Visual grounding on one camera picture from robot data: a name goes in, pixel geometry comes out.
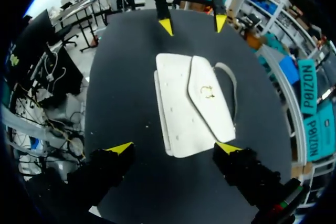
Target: office chair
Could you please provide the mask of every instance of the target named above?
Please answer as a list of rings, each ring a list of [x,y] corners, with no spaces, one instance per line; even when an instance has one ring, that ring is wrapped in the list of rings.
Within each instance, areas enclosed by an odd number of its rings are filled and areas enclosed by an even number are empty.
[[[54,33],[51,36],[48,36],[48,45],[53,46],[59,41],[62,41],[62,45],[64,46],[66,44],[75,44],[75,47],[77,46],[76,42],[69,40],[72,39],[74,36],[78,38],[78,35],[73,35],[70,38],[65,39],[66,35],[71,31],[72,25],[67,25],[63,27],[60,31],[55,32],[55,28],[53,27],[50,21],[47,10],[44,10],[40,15],[38,15],[38,17],[40,19],[39,23],[43,29],[54,31]]]
[[[65,37],[67,36],[67,34],[71,31],[72,29],[72,25],[67,25],[65,27],[63,27],[60,31],[56,32],[53,36],[53,38],[48,42],[48,44],[50,46],[55,45],[57,42],[59,42],[60,40],[62,41],[62,45],[65,46],[66,44],[74,44],[75,47],[77,47],[77,43],[74,41],[70,41],[70,39],[76,37],[78,38],[78,35],[73,35],[70,38],[65,39]]]

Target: blue bin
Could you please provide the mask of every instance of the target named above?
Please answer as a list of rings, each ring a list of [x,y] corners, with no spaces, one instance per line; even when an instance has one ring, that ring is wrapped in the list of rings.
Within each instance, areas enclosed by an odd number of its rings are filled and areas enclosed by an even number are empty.
[[[279,65],[290,84],[294,84],[300,80],[299,70],[295,67],[292,59],[288,55],[285,56]]]

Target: round table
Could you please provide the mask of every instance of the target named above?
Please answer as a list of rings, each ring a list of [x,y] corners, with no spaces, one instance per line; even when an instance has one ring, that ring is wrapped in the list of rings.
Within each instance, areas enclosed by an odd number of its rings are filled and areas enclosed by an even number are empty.
[[[115,14],[93,61],[86,109],[86,153],[135,143],[136,160],[118,188],[98,209],[116,223],[250,223],[257,208],[230,187],[212,161],[212,150],[187,158],[166,154],[154,85],[159,53],[197,55],[212,66],[227,64],[237,79],[236,136],[231,144],[251,147],[268,168],[290,178],[290,139],[265,70],[228,25],[218,34],[213,17],[171,10],[175,35],[159,24],[156,10]],[[216,72],[233,113],[229,77]]]

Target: cardboard box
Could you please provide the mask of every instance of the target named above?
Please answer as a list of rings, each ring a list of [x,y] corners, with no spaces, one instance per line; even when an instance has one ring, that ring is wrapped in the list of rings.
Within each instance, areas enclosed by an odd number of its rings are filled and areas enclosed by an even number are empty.
[[[297,178],[302,174],[309,174],[312,170],[313,164],[311,162],[307,163],[305,166],[292,167],[291,177]]]
[[[297,18],[296,21],[300,24],[300,26],[303,27],[304,30],[309,29],[309,26],[305,22],[303,22],[303,20],[301,18]]]
[[[185,6],[185,1],[181,1],[180,3],[180,8],[181,9],[184,9],[184,6]],[[200,3],[190,3],[189,4],[189,9],[188,10],[195,10],[197,12],[203,12],[204,11],[204,8],[205,8],[205,5],[203,4],[200,4]]]

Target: black tabletop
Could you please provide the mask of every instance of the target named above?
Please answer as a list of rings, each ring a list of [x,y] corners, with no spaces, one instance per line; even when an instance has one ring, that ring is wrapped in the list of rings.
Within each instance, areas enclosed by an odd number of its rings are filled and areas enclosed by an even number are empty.
[[[187,158],[165,153],[154,85],[159,53],[198,55],[227,64],[238,82],[233,145],[251,147],[270,169],[290,178],[291,151],[280,101],[262,66],[228,25],[218,34],[213,17],[172,10],[173,37],[155,10],[113,15],[93,61],[87,94],[87,155],[98,148],[135,143],[136,163],[98,209],[116,223],[250,223],[257,208],[229,187],[212,151]],[[232,83],[216,72],[233,113]]]

